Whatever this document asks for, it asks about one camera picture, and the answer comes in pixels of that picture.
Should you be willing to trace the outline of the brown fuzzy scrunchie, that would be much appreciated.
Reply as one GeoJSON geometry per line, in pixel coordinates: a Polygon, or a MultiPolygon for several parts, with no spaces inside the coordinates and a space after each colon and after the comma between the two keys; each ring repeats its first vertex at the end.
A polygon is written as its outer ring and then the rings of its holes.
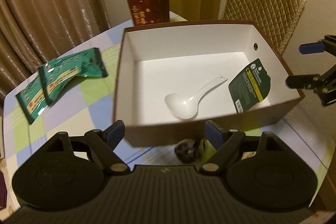
{"type": "Polygon", "coordinates": [[[175,155],[184,164],[190,164],[199,160],[205,151],[204,141],[184,139],[176,144],[175,155]]]}

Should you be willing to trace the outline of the white plastic rice spoon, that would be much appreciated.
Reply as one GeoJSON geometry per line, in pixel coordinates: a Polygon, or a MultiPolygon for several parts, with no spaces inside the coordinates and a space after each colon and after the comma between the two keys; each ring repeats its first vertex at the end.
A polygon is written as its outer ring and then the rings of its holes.
{"type": "Polygon", "coordinates": [[[165,96],[165,104],[173,116],[182,120],[194,118],[198,113],[199,102],[210,91],[228,81],[228,78],[218,76],[205,84],[194,95],[171,93],[165,96]]]}

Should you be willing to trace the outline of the dark green product card package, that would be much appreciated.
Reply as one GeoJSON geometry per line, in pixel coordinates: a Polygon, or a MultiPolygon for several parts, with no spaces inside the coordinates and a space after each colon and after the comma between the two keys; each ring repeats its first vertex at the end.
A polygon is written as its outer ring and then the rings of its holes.
{"type": "Polygon", "coordinates": [[[228,84],[237,113],[243,113],[263,101],[270,92],[271,79],[260,59],[248,64],[228,84]]]}

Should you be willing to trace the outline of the plaid tablecloth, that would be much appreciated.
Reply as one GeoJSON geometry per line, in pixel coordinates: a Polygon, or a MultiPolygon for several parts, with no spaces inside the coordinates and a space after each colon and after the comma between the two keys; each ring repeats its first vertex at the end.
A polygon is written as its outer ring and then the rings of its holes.
{"type": "MultiPolygon", "coordinates": [[[[28,123],[16,99],[17,92],[27,86],[27,81],[6,96],[1,119],[4,140],[1,171],[7,199],[6,207],[1,210],[1,219],[8,218],[19,206],[11,187],[13,174],[50,137],[60,131],[77,136],[111,125],[116,54],[123,30],[132,24],[126,21],[75,48],[75,52],[79,52],[100,47],[112,69],[109,77],[98,79],[93,85],[73,83],[60,101],[46,109],[33,124],[28,123]]],[[[300,106],[277,124],[269,126],[269,130],[275,132],[316,172],[318,194],[314,200],[315,207],[319,210],[331,209],[335,205],[335,143],[317,131],[300,106]]]]}

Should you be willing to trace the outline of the green snack bag upper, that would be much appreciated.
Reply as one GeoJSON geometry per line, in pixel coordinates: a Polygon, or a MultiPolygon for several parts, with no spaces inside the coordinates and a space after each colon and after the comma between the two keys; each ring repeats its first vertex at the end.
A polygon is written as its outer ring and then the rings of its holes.
{"type": "Polygon", "coordinates": [[[108,76],[98,48],[73,53],[53,59],[38,67],[42,89],[49,106],[75,77],[105,78],[108,76]]]}

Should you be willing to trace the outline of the green snack bag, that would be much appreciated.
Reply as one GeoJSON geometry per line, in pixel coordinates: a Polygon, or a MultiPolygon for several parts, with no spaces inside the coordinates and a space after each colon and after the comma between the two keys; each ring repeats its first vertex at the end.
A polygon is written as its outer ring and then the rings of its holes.
{"type": "Polygon", "coordinates": [[[16,98],[29,124],[33,124],[48,107],[39,75],[16,94],[16,98]]]}
{"type": "Polygon", "coordinates": [[[42,89],[49,106],[75,77],[105,78],[108,76],[98,48],[73,53],[53,59],[38,67],[42,89]]]}

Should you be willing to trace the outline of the large brown cardboard box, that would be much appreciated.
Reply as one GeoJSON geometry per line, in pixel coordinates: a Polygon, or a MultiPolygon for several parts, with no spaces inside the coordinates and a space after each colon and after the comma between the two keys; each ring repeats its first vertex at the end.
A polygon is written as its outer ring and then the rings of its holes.
{"type": "Polygon", "coordinates": [[[244,131],[278,122],[303,98],[287,87],[292,72],[270,38],[254,22],[206,20],[126,28],[121,41],[114,92],[113,120],[125,124],[125,139],[134,147],[168,145],[204,136],[209,119],[226,129],[244,131]],[[248,64],[260,60],[270,77],[266,98],[239,113],[231,82],[248,64]],[[192,96],[211,80],[227,83],[208,92],[197,115],[173,116],[165,96],[192,96]]]}

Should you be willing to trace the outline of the green snack bag lower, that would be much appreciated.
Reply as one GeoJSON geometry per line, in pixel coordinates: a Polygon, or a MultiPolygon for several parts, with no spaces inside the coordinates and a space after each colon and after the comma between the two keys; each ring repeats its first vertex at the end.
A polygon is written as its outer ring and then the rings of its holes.
{"type": "Polygon", "coordinates": [[[16,94],[16,98],[29,124],[33,124],[48,107],[39,75],[16,94]]]}

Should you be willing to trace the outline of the dark red gift box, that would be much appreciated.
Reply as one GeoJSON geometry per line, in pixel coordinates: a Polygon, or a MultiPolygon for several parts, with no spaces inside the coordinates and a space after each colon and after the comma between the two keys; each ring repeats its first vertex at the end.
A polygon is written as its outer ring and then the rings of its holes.
{"type": "Polygon", "coordinates": [[[169,0],[127,0],[127,3],[135,26],[170,21],[169,0]]]}

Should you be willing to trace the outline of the beige satin curtain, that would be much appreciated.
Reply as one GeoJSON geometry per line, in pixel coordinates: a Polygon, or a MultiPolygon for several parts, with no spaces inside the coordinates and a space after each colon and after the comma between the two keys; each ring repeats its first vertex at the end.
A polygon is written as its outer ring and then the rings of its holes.
{"type": "Polygon", "coordinates": [[[104,0],[1,0],[1,97],[108,28],[104,0]]]}

